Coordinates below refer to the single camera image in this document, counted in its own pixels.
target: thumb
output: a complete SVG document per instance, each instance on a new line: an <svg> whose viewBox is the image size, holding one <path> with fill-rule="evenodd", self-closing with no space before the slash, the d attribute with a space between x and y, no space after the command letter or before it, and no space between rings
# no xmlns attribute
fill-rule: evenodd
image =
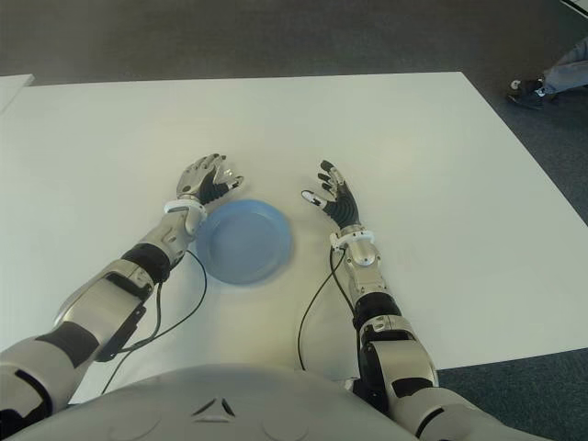
<svg viewBox="0 0 588 441"><path fill-rule="evenodd" d="M314 192L310 190L304 190L301 193L302 197L308 200L312 205L316 205L321 209L324 209L327 206L327 201L320 196L317 196Z"/></svg>

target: gray carpet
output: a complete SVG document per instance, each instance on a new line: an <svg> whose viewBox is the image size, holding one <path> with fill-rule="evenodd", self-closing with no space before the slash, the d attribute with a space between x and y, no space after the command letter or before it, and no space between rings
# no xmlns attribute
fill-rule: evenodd
<svg viewBox="0 0 588 441"><path fill-rule="evenodd" d="M0 74L33 73L37 85L462 71L588 221L588 90L543 112L504 99L513 78L539 75L588 34L588 20L557 0L0 0L0 8ZM440 377L512 426L585 441L587 364L583 350Z"/></svg>

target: black cable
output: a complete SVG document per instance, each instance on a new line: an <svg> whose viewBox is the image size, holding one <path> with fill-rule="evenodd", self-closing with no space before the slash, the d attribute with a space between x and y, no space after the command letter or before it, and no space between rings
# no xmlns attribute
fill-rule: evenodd
<svg viewBox="0 0 588 441"><path fill-rule="evenodd" d="M192 315L194 315L194 313L196 311L198 311L198 308L200 308L200 305L202 304L202 302L204 301L204 298L206 297L206 292L209 289L209 279L207 278L207 275L206 275L206 269L204 269L204 265L202 265L202 262L200 262L200 259L198 259L194 253L192 253L190 250L186 250L186 252L188 254L190 254L192 257L194 257L196 259L196 261L198 262L198 264L200 265L200 268L202 268L202 275L204 276L204 289L202 290L202 297L200 297L200 301L198 302L198 305L196 305L196 307L192 311L190 311L186 317L184 317L182 320L180 320L175 325L170 326L169 328L167 328L165 331L163 331L159 335L156 335L153 338L153 340L157 340L159 337L163 337L164 335L166 335L167 333L169 333L170 331L172 331L176 327L178 327L180 324L185 322L187 319L192 317Z"/></svg>
<svg viewBox="0 0 588 441"><path fill-rule="evenodd" d="M337 275L335 273L336 268L334 268L334 266L333 266L333 248L331 248L331 252L329 253L329 267L331 268L331 274L333 275L334 282L337 284L339 291L341 291L341 295L343 296L343 298L347 302L347 306L349 307L349 310L351 311L351 315L353 315L355 317L356 310L354 309L353 304L351 303L351 300L349 300L349 298L345 294L345 290L341 286L341 283L339 283L339 277L337 277Z"/></svg>
<svg viewBox="0 0 588 441"><path fill-rule="evenodd" d="M110 383L112 382L112 380L115 378L115 376L117 375L117 372L119 372L120 367L122 366L122 364L125 362L125 360L127 358L130 357L130 355L134 352L135 350L133 349L132 351L129 351L117 364L117 366L114 368L114 371L112 372L112 375L110 375L110 378L107 381L107 384L104 386L104 389L102 389L102 391L100 392L100 395L104 395L108 389L108 386L110 386Z"/></svg>
<svg viewBox="0 0 588 441"><path fill-rule="evenodd" d="M160 334L158 334L159 328L161 326L161 318L162 318L161 317L161 313L162 313L162 308L161 308L161 292L162 292L162 285L163 285L163 283L160 283L159 286L157 287L157 300L156 300L156 305L157 305L156 306L156 308L157 308L157 324L155 325L155 328L154 328L152 334L149 337L147 337L147 338L145 338L143 340L140 340L139 342L135 343L134 345L131 345L129 347L125 347L123 349L120 349L119 354L121 354L123 352L126 352L127 354L119 361L119 363L115 367L114 371L110 375L110 378L108 379L108 382L107 382L106 386L100 392L100 395L104 395L104 393L108 389L108 386L110 386L110 383L112 382L112 380L117 375L117 372L119 372L119 369L122 366L122 364L125 362L125 360L127 358L129 358L129 356L133 352L135 352L137 349L141 349L142 347L148 345L149 343L157 340L159 337L162 337L165 334L169 333L170 331L174 330L177 326L179 326L180 324L182 324L183 322L185 322L187 319L189 319L198 310L198 308L200 308L200 305L202 304L202 301L204 301L204 297L206 296L206 292L207 292L208 287L209 287L209 280L208 280L208 277L207 277L207 274L206 274L206 269L204 268L204 265L202 265L202 262L200 262L200 259L198 259L196 257L196 255L194 253L192 253L191 251L189 251L189 250L187 250L187 253L190 254L192 257L194 257L196 259L196 261L200 265L200 268L202 268L202 274L204 275L204 289L202 291L202 296L200 297L200 301L198 302L198 304L196 305L196 307L186 317L184 317L182 320L180 320L179 322L177 322L173 326L170 326L165 331L163 331Z"/></svg>
<svg viewBox="0 0 588 441"><path fill-rule="evenodd" d="M332 262L333 252L334 252L333 248L331 248L329 250L329 262ZM312 296L311 303L309 303L309 306L306 308L306 311L304 312L304 315L302 316L302 320L300 321L300 327L298 328L297 346L298 346L298 360L300 362L300 366L302 367L302 370L306 370L306 367L304 366L304 361L302 361L302 352L300 350L300 338L302 336L302 327L304 326L304 321L306 320L306 316L309 314L309 311L311 310L312 304L314 303L314 301L316 301L316 298L319 297L319 294L321 293L322 289L327 284L329 279L334 275L334 272L339 268L339 265L341 265L344 258L345 258L345 253L343 253L341 255L341 259L339 259L339 262L337 263L337 265L334 268L331 267L331 272L329 273L329 276L327 276L327 278L322 282L322 284L319 286L317 291L314 293L314 296Z"/></svg>

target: black joint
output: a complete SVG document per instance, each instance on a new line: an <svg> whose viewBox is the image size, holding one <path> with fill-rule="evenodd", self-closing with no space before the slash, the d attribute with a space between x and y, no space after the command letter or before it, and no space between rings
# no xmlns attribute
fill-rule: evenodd
<svg viewBox="0 0 588 441"><path fill-rule="evenodd" d="M392 383L394 393L398 398L409 397L421 389L432 388L433 383L429 379L414 377L409 379L397 379Z"/></svg>
<svg viewBox="0 0 588 441"><path fill-rule="evenodd" d="M362 381L364 398L378 411L386 414L388 411L388 399L384 385L384 375L379 363L376 348L368 343L359 352L359 375Z"/></svg>
<svg viewBox="0 0 588 441"><path fill-rule="evenodd" d="M137 264L147 271L154 284L165 282L172 269L167 254L150 243L135 245L121 258Z"/></svg>
<svg viewBox="0 0 588 441"><path fill-rule="evenodd" d="M41 403L28 414L21 415L15 409L0 410L0 439L8 438L22 429L33 425L34 423L51 416L53 412L53 405L49 393L42 384L40 384L34 377L30 376L24 370L15 372L15 376L22 379L33 390L35 390L40 398Z"/></svg>
<svg viewBox="0 0 588 441"><path fill-rule="evenodd" d="M84 363L98 347L94 335L74 322L63 322L55 330L35 340L59 347L69 357L74 368Z"/></svg>
<svg viewBox="0 0 588 441"><path fill-rule="evenodd" d="M444 412L443 408L438 408L438 409L432 411L431 413L429 413L428 415L426 415L426 417L419 424L419 427L416 429L416 432L414 435L417 438L420 438L421 435L423 434L423 430L428 426L428 424L431 423L438 415L440 415L443 412Z"/></svg>
<svg viewBox="0 0 588 441"><path fill-rule="evenodd" d="M399 340L414 340L414 337L400 329L376 332L372 325L366 326L361 335L361 344L368 342L394 342Z"/></svg>
<svg viewBox="0 0 588 441"><path fill-rule="evenodd" d="M390 294L371 292L356 303L354 326L359 331L363 324L379 315L402 315L401 310Z"/></svg>

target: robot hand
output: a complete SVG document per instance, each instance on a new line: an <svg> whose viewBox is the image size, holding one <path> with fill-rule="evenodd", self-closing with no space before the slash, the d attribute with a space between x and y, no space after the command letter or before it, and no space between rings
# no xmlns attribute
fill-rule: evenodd
<svg viewBox="0 0 588 441"><path fill-rule="evenodd" d="M226 158L214 153L190 165L177 183L177 198L193 198L207 205L238 187L243 177L232 177L231 170L223 171L222 162Z"/></svg>
<svg viewBox="0 0 588 441"><path fill-rule="evenodd" d="M322 188L333 196L334 200L326 200L310 190L304 190L302 197L321 209L333 219L340 229L351 225L359 225L359 211L356 200L349 190L343 175L328 161L321 162L321 169L329 175L319 173Z"/></svg>

